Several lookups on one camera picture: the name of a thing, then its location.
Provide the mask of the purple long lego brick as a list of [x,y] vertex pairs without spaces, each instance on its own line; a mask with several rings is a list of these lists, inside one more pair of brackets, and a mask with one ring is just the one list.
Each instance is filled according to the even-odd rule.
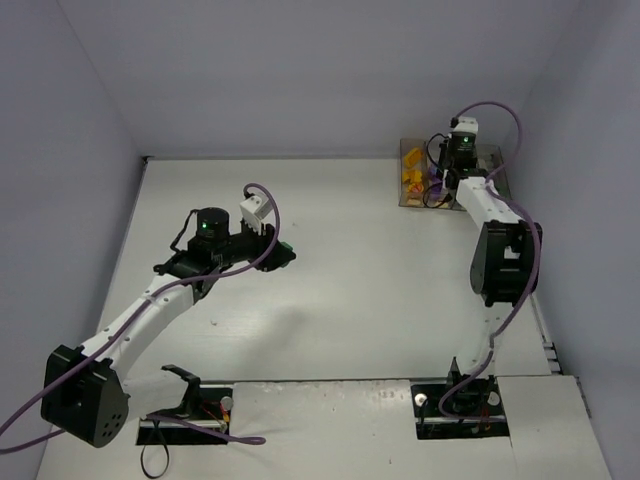
[[433,188],[431,189],[430,194],[434,195],[434,196],[438,196],[438,195],[442,194],[443,190],[444,190],[443,185],[442,184],[437,184],[437,185],[433,186]]

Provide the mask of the small yellow square lego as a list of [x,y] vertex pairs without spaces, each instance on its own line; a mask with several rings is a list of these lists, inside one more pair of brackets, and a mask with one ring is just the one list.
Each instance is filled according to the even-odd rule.
[[402,172],[403,183],[421,183],[422,172],[420,170],[406,170]]

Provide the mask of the yellow cyan lego top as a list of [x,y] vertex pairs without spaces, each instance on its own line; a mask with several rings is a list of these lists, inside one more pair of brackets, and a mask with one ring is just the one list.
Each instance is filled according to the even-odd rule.
[[403,156],[403,165],[406,169],[413,169],[423,159],[423,151],[420,148],[412,148]]

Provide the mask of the orange oval lego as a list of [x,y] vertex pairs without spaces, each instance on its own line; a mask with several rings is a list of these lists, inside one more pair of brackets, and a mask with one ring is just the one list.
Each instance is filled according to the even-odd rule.
[[424,185],[420,182],[409,183],[406,188],[408,195],[418,195],[424,192]]

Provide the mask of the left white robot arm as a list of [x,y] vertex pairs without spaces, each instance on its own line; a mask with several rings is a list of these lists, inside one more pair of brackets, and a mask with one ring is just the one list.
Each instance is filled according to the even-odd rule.
[[172,256],[154,266],[144,292],[118,318],[76,348],[59,346],[48,358],[41,417],[101,448],[125,423],[137,418],[187,419],[202,404],[200,378],[173,364],[142,378],[130,371],[154,340],[203,300],[214,284],[248,269],[271,272],[296,255],[279,241],[278,209],[252,196],[240,205],[241,229],[231,233],[221,208],[196,209],[194,236],[185,248],[171,243]]

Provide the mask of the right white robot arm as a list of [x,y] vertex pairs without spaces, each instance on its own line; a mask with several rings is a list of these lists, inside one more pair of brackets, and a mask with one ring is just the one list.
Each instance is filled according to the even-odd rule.
[[469,281],[482,300],[484,320],[473,350],[452,361],[451,370],[459,373],[455,392],[491,371],[500,337],[537,286],[542,246],[541,226],[500,195],[490,173],[478,166],[476,136],[466,127],[451,129],[438,160],[447,193],[479,230]]

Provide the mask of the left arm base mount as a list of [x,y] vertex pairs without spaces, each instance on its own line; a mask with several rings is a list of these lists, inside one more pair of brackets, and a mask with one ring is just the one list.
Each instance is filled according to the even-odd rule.
[[[203,384],[199,397],[189,414],[174,414],[203,429],[230,434],[231,409],[233,408],[234,387],[231,384]],[[144,418],[137,424],[137,446],[219,446],[228,441],[193,430],[182,424],[160,421],[154,428],[151,420]]]

